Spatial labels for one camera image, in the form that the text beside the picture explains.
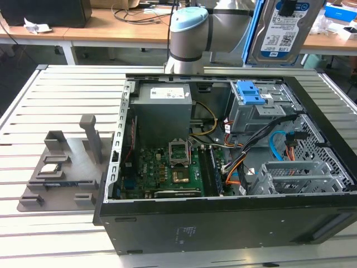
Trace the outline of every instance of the barcode sticker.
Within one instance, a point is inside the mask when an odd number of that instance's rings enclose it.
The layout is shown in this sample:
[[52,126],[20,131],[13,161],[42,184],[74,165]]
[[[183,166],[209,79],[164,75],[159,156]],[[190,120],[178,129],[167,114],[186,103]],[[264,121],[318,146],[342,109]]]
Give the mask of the barcode sticker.
[[152,88],[151,99],[184,99],[184,88]]
[[225,133],[230,134],[230,125],[224,125]]
[[243,188],[243,186],[239,186],[239,192],[242,194],[242,195],[246,195],[247,194],[247,191]]
[[254,175],[255,174],[255,169],[252,167],[251,169],[248,170],[247,175]]

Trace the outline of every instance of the wooden desk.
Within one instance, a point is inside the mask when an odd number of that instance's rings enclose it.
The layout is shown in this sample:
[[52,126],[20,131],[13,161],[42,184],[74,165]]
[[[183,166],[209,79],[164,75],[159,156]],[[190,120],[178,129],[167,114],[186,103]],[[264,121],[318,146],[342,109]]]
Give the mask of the wooden desk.
[[[124,17],[125,12],[118,14]],[[140,13],[128,16],[127,20],[141,20],[156,15]],[[71,41],[116,41],[141,43],[166,43],[170,16],[161,17],[159,24],[133,25],[116,19],[109,9],[93,9],[92,16],[85,28],[69,28],[64,34],[65,40]]]
[[[140,13],[128,16],[129,20],[152,17]],[[170,17],[161,18],[168,24]],[[54,27],[53,32],[34,35],[21,26],[6,29],[22,45],[62,46],[68,64],[77,64],[75,46],[109,47],[109,58],[114,58],[114,47],[137,47],[165,49],[168,26],[164,23],[152,25],[133,25],[114,18],[109,9],[93,9],[86,28]],[[0,44],[13,44],[13,41],[0,28]],[[338,35],[309,35],[301,50],[302,54],[357,56],[357,40],[344,41]]]
[[[34,35],[30,33],[22,26],[8,26],[5,19],[0,16],[0,21],[6,31],[14,38],[14,39],[51,39],[51,40],[63,40],[63,36],[66,31],[69,29],[68,27],[52,27],[51,32],[39,33],[38,35]],[[8,34],[0,27],[0,38],[9,38]]]
[[357,40],[343,40],[337,34],[308,35],[301,53],[357,56]]

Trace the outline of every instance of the yellow wire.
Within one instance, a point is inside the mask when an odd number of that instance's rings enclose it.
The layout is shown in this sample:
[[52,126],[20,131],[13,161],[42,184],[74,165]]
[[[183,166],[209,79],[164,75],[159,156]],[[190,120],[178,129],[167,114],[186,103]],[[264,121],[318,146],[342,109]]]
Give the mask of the yellow wire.
[[216,129],[218,119],[216,118],[216,115],[212,112],[212,110],[211,110],[210,108],[208,108],[206,105],[204,105],[204,104],[201,103],[201,102],[196,102],[196,103],[199,103],[200,105],[202,105],[203,107],[205,107],[205,108],[207,109],[207,111],[209,111],[210,114],[212,114],[212,117],[213,117],[213,119],[214,119],[214,125],[213,125],[213,127],[212,127],[210,130],[208,130],[208,131],[201,132],[201,133],[191,133],[190,135],[191,135],[191,136],[203,136],[203,135],[207,135],[207,134],[213,132],[213,131]]

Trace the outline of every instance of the blue box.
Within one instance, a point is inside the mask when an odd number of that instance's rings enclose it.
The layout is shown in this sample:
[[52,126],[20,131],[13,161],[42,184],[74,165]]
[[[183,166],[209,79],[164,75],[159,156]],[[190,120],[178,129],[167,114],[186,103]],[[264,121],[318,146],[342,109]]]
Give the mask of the blue box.
[[346,9],[341,5],[328,3],[325,7],[325,17],[335,18],[340,21],[351,22],[355,19],[357,12]]

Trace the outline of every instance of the aluminum extrusion table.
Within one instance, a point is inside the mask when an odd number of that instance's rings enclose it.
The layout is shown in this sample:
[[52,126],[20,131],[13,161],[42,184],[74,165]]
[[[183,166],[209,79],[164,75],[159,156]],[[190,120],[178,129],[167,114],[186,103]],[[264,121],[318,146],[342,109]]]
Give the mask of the aluminum extrusion table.
[[[0,267],[355,267],[357,223],[321,245],[118,257],[93,212],[18,212],[18,198],[40,159],[48,130],[84,137],[82,114],[95,114],[102,137],[115,129],[128,73],[159,67],[48,66],[36,70],[0,120]],[[305,69],[206,68],[207,74],[294,75],[357,153],[357,107],[325,75]]]

